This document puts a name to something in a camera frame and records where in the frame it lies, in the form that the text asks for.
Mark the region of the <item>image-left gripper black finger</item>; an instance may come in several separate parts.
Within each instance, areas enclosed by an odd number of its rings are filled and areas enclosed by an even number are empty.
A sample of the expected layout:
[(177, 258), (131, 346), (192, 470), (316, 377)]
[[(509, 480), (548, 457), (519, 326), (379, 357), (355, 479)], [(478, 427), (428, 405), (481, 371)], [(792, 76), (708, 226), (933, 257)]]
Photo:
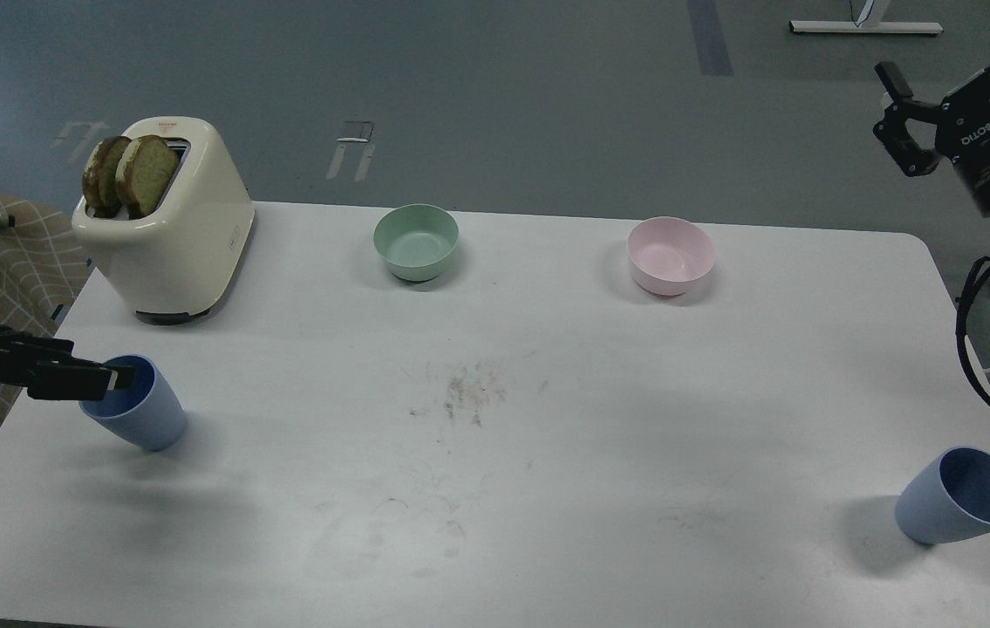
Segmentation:
[(108, 391), (132, 388), (136, 367), (72, 355), (73, 342), (0, 329), (0, 382), (33, 399), (100, 401)]

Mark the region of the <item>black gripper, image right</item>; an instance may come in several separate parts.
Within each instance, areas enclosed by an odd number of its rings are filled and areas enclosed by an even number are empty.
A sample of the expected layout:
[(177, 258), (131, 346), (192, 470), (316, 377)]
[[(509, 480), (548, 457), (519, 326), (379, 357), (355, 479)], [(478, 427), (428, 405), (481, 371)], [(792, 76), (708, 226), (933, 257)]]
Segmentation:
[[(952, 89), (941, 104), (916, 99), (893, 61), (880, 61), (874, 72), (890, 103), (883, 107), (883, 118), (873, 125), (873, 133), (902, 174), (932, 174), (944, 155), (974, 206), (990, 217), (990, 67)], [(922, 147), (913, 138), (908, 127), (913, 120), (939, 125), (936, 148)]]

